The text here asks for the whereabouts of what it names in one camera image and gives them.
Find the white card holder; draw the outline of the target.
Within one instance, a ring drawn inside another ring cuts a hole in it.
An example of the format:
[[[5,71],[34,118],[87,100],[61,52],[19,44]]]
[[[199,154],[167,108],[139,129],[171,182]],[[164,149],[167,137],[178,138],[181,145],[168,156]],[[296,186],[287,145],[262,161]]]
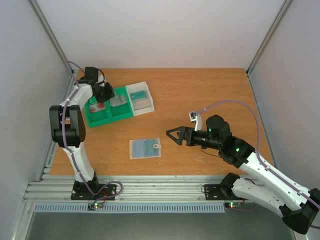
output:
[[[159,138],[134,139],[129,141],[129,159],[149,159],[162,156]]]

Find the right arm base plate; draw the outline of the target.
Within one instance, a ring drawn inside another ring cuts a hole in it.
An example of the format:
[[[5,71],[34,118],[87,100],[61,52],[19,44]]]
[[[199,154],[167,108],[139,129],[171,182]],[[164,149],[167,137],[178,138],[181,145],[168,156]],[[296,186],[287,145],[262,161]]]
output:
[[[236,196],[230,188],[221,186],[220,184],[204,184],[201,187],[207,201],[243,201],[244,198]]]

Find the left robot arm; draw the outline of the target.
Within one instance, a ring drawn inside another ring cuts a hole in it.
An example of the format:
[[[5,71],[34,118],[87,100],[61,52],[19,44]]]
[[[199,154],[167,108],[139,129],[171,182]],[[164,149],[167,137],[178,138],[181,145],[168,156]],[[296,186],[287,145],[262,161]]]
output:
[[[49,108],[51,138],[68,156],[75,173],[75,184],[89,199],[96,199],[101,187],[85,149],[82,109],[91,98],[103,104],[115,97],[111,84],[100,81],[99,74],[104,75],[96,67],[85,67],[84,76],[75,80],[70,95],[61,104]]]

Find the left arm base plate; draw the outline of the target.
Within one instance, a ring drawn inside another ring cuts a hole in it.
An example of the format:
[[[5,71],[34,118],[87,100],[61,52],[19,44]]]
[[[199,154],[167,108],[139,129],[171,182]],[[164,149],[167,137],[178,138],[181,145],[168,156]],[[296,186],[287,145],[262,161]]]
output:
[[[105,186],[102,190],[100,190],[103,184],[99,184],[98,182],[90,181],[87,183],[91,191],[97,195],[92,194],[84,182],[75,181],[71,190],[71,200],[82,200],[82,201],[93,201],[99,198],[104,199],[105,196],[109,197],[108,200],[114,200],[114,194],[117,193],[117,185],[109,184]]]

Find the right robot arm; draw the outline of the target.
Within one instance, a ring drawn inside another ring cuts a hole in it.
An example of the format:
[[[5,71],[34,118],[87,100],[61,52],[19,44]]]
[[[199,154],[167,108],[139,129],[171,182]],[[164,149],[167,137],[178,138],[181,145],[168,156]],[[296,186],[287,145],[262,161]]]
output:
[[[180,126],[166,131],[176,144],[186,141],[188,147],[214,149],[224,162],[250,174],[263,183],[257,186],[234,173],[228,173],[220,183],[225,198],[250,200],[281,217],[293,231],[305,235],[320,210],[320,191],[308,189],[287,177],[245,140],[232,135],[230,125],[219,115],[209,117],[203,131]]]

